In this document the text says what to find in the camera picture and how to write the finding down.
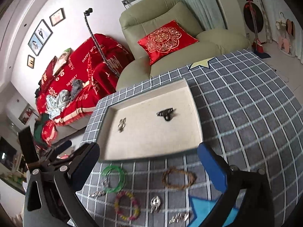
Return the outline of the small silver hair pin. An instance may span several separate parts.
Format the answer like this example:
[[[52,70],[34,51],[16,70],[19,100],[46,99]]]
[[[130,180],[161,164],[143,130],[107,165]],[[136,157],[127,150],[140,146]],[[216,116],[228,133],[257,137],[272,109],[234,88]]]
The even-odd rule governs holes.
[[[126,124],[126,118],[121,119],[118,125],[118,131],[120,133],[123,132],[125,124]]]

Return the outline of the silver heart brooch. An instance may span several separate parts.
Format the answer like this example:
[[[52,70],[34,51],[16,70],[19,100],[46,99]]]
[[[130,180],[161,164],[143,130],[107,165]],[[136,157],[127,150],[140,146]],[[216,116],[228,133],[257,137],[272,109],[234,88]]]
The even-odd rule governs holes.
[[[159,196],[156,195],[151,199],[151,213],[154,214],[158,212],[160,206],[161,206],[161,199]]]
[[[190,217],[189,213],[177,213],[171,217],[169,224],[186,222]]]

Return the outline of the black hair claw clip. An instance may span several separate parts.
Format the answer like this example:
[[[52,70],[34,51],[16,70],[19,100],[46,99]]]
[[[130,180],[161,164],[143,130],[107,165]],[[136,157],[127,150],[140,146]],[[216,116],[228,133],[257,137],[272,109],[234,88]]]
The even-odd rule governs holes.
[[[174,113],[174,111],[174,108],[168,108],[157,112],[156,115],[159,117],[163,117],[165,121],[170,121],[172,119],[171,115]]]

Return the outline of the silver hair clip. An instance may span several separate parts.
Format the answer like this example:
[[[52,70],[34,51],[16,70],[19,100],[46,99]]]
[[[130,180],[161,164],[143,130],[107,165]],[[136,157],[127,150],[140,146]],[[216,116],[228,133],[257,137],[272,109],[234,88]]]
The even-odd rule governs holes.
[[[102,197],[106,194],[105,190],[102,191],[95,191],[94,193],[90,194],[90,197],[92,198],[98,198],[98,197]]]

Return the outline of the grey jewelry tray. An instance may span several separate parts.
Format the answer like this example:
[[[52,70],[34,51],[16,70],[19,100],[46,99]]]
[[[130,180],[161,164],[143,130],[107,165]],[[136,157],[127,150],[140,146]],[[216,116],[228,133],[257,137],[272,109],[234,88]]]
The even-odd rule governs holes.
[[[174,108],[170,121],[156,115]],[[123,132],[118,131],[126,118]],[[151,88],[110,105],[101,122],[96,143],[100,160],[158,158],[194,150],[203,141],[201,122],[185,79]]]

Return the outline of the grey clothes pile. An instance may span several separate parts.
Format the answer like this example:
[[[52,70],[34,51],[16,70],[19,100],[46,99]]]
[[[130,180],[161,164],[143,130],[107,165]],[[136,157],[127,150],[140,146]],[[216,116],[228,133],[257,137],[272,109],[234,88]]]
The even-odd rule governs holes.
[[[71,83],[71,91],[63,89],[56,97],[47,95],[46,113],[49,115],[49,119],[54,120],[61,112],[73,101],[76,96],[83,89],[84,82],[80,79],[74,79]]]

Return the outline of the sofa with red cover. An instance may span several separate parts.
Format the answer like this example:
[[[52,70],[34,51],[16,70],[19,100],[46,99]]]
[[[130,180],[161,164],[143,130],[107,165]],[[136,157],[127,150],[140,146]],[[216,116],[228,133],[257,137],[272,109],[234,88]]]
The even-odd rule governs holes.
[[[47,66],[35,92],[39,118],[34,143],[47,148],[88,125],[98,101],[115,93],[118,77],[134,56],[116,40],[95,34],[75,51],[65,50]]]

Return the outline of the red embroidered cushion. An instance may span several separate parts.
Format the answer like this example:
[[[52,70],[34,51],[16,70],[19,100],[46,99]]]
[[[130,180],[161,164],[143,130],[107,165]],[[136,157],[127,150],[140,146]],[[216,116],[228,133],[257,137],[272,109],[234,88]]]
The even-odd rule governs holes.
[[[145,50],[152,66],[161,58],[199,42],[172,20],[151,32],[137,43]]]

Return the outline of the slipper rack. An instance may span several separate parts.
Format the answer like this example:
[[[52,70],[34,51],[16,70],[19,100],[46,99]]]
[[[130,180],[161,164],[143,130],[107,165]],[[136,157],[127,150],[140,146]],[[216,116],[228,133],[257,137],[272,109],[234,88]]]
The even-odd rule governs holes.
[[[283,12],[279,12],[279,19],[276,21],[278,30],[278,48],[285,55],[294,58],[295,48],[293,42],[295,39],[295,24],[293,21],[286,19]]]

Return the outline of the white sheer curtain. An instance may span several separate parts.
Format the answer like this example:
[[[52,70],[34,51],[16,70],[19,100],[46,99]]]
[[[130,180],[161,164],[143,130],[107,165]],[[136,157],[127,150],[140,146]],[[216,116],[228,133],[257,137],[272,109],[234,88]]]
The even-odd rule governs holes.
[[[290,44],[294,50],[296,57],[302,63],[302,28],[299,25],[299,22],[295,18],[295,15],[287,5],[284,0],[262,0],[265,7],[266,15],[269,19],[269,25],[272,32],[272,39],[275,42],[278,42],[280,36],[284,36],[284,31],[278,30],[276,27],[276,22],[282,20],[290,20],[294,23],[294,38],[291,39],[291,35],[286,33],[287,38],[291,40]]]

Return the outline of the grey-blue curtain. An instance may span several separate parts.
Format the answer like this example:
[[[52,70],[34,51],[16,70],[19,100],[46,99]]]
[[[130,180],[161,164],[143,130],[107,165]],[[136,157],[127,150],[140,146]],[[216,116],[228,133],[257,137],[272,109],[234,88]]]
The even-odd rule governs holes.
[[[203,30],[226,28],[217,0],[181,0],[195,18],[199,21]]]

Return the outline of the small picture frame left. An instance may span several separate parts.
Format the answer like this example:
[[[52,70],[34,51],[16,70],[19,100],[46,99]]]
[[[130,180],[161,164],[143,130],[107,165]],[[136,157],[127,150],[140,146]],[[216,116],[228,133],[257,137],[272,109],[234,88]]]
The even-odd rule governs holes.
[[[31,69],[34,68],[34,63],[35,63],[35,58],[31,55],[28,55],[28,58],[27,58],[27,66]]]

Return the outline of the small picture frame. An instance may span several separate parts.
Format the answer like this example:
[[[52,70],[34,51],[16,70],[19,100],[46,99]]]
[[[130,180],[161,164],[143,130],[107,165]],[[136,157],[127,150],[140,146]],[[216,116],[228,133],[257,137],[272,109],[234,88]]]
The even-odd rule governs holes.
[[[35,58],[31,55],[28,55],[28,58],[27,58],[27,66],[31,69],[34,68],[34,63],[35,63]]]
[[[60,8],[59,10],[57,10],[56,12],[54,12],[51,16],[49,16],[50,22],[51,22],[51,26],[55,26],[58,23],[60,23],[61,21],[63,21],[65,19],[65,12],[63,8]]]

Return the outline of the double picture frame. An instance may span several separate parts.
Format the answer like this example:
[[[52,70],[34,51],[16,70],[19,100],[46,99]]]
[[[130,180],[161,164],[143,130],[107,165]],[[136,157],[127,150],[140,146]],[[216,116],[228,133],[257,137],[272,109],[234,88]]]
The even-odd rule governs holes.
[[[48,42],[52,34],[52,30],[47,25],[45,20],[42,19],[28,42],[28,46],[35,54],[35,56],[39,56],[42,48],[44,48],[45,44]]]

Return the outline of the small picture frame right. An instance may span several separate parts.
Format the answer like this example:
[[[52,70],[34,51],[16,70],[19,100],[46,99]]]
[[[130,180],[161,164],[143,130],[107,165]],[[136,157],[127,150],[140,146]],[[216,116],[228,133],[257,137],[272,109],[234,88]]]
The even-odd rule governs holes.
[[[63,21],[65,19],[65,12],[63,8],[60,8],[59,10],[57,10],[56,12],[54,12],[51,16],[49,16],[50,22],[51,22],[51,26],[55,26],[58,23],[60,23],[61,21]]]

